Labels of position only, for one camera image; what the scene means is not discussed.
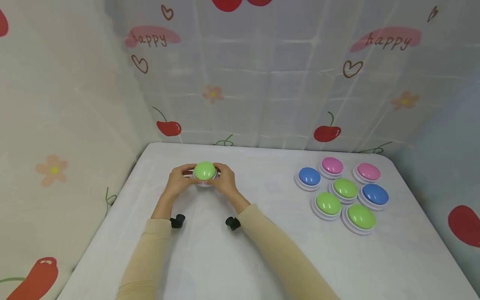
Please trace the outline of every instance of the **green button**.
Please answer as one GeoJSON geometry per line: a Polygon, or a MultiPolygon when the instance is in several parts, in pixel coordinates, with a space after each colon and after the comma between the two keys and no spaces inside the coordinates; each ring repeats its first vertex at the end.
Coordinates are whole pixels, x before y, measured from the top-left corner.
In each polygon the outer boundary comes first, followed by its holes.
{"type": "Polygon", "coordinates": [[[203,161],[193,169],[193,174],[200,180],[212,179],[215,176],[215,166],[209,161],[203,161]]]}
{"type": "Polygon", "coordinates": [[[317,202],[317,207],[327,215],[334,216],[342,209],[340,200],[329,192],[320,193],[315,201],[317,202]]]}
{"type": "Polygon", "coordinates": [[[357,196],[358,188],[352,181],[339,178],[333,182],[335,191],[344,198],[354,198],[357,196]]]}
{"type": "Polygon", "coordinates": [[[377,219],[372,211],[358,203],[347,209],[347,215],[350,221],[361,229],[372,229],[377,224],[377,219]]]}

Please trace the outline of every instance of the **button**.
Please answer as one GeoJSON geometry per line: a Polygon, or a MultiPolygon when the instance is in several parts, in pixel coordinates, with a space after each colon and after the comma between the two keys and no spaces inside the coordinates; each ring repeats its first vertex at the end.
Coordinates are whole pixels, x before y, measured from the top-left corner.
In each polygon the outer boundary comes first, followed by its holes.
{"type": "Polygon", "coordinates": [[[367,184],[362,188],[365,198],[376,205],[385,205],[388,202],[388,193],[381,186],[376,184],[367,184]]]}
{"type": "Polygon", "coordinates": [[[355,179],[359,180],[360,183],[376,183],[380,179],[380,170],[368,163],[359,164],[354,170],[355,179]]]}
{"type": "Polygon", "coordinates": [[[377,219],[373,212],[360,204],[353,204],[347,209],[349,220],[358,228],[369,230],[375,227],[377,219]]]}
{"type": "Polygon", "coordinates": [[[317,169],[325,178],[333,180],[342,177],[343,164],[335,157],[325,157],[317,169]]]}
{"type": "Polygon", "coordinates": [[[359,235],[369,235],[377,224],[372,211],[358,203],[342,209],[341,219],[345,227],[359,235]]]}
{"type": "Polygon", "coordinates": [[[327,215],[336,215],[342,210],[340,200],[332,193],[320,193],[315,199],[317,207],[327,215]]]}
{"type": "Polygon", "coordinates": [[[357,186],[346,178],[339,178],[333,182],[333,187],[337,194],[346,199],[355,198],[358,193],[357,186]]]}
{"type": "Polygon", "coordinates": [[[315,186],[320,183],[320,174],[313,168],[303,168],[299,172],[301,182],[309,186],[315,186]]]}
{"type": "Polygon", "coordinates": [[[335,195],[323,192],[313,197],[311,201],[312,211],[325,221],[334,221],[340,216],[342,204],[335,195]]]}
{"type": "Polygon", "coordinates": [[[385,209],[389,197],[381,186],[369,183],[362,187],[358,200],[371,210],[381,211],[385,209]]]}
{"type": "MultiPolygon", "coordinates": [[[[216,178],[217,172],[215,166],[209,161],[198,163],[193,169],[193,177],[200,180],[209,180],[216,178]]],[[[206,183],[197,184],[202,187],[210,186],[206,183]]]]}
{"type": "Polygon", "coordinates": [[[294,179],[298,187],[307,192],[313,192],[320,187],[320,173],[313,168],[301,169],[294,179]]]}
{"type": "Polygon", "coordinates": [[[322,160],[322,167],[330,174],[340,174],[343,171],[343,164],[334,157],[325,157],[322,160]]]}

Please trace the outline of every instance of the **pink button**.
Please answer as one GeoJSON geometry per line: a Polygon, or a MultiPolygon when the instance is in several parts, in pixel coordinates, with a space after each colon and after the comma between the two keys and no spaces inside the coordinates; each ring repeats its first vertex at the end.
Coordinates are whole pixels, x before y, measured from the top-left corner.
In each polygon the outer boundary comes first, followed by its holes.
{"type": "Polygon", "coordinates": [[[359,164],[357,166],[357,171],[360,176],[371,181],[377,181],[380,178],[380,170],[372,164],[359,164]]]}
{"type": "Polygon", "coordinates": [[[330,174],[340,174],[343,171],[343,164],[334,157],[325,157],[322,160],[322,168],[330,174]]]}

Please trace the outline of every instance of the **wall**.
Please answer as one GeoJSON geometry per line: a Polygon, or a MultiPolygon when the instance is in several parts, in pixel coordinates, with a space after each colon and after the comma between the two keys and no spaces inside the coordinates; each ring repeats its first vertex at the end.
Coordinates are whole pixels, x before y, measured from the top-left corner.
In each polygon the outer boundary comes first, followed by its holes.
{"type": "Polygon", "coordinates": [[[480,294],[480,83],[470,82],[393,157],[448,249],[480,294]]]}
{"type": "Polygon", "coordinates": [[[165,142],[391,156],[480,54],[475,0],[106,1],[165,142]]]}
{"type": "Polygon", "coordinates": [[[8,0],[0,10],[0,299],[17,286],[16,299],[41,292],[39,277],[53,284],[42,299],[54,299],[106,200],[159,139],[102,3],[8,0]]]}
{"type": "Polygon", "coordinates": [[[55,298],[149,142],[392,157],[480,79],[475,0],[232,3],[1,4],[0,299],[55,298]]]}

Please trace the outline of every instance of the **person's left hand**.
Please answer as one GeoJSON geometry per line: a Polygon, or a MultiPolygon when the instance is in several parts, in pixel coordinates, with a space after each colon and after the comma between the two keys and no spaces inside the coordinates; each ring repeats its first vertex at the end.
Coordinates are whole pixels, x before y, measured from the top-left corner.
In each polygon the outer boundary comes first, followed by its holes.
{"type": "Polygon", "coordinates": [[[197,164],[187,164],[174,168],[170,173],[163,195],[176,198],[190,185],[201,183],[202,181],[199,179],[186,177],[193,173],[192,170],[196,165],[197,164]]]}

